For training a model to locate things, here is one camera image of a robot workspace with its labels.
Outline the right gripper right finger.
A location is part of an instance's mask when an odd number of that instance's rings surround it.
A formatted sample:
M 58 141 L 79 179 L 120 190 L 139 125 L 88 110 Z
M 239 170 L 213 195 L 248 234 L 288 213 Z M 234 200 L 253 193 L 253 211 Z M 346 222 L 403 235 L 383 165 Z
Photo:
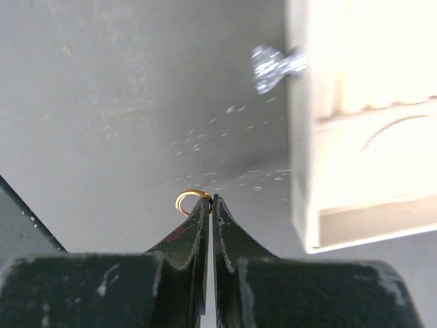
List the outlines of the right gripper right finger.
M 422 327 L 398 272 L 380 261 L 290 260 L 212 201 L 218 327 Z

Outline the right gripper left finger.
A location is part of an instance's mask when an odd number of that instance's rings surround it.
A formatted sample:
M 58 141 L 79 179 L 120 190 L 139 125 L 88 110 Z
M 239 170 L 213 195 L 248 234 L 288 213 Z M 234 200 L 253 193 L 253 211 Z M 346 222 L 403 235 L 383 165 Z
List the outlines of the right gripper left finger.
M 198 327 L 209 201 L 142 254 L 31 254 L 1 269 L 2 327 Z

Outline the beige jewelry tray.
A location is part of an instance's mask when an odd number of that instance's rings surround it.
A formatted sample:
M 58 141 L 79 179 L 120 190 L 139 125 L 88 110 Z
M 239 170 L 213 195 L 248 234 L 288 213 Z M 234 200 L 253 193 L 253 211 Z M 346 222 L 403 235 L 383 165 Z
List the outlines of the beige jewelry tray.
M 436 2 L 286 1 L 292 223 L 309 254 L 436 229 Z

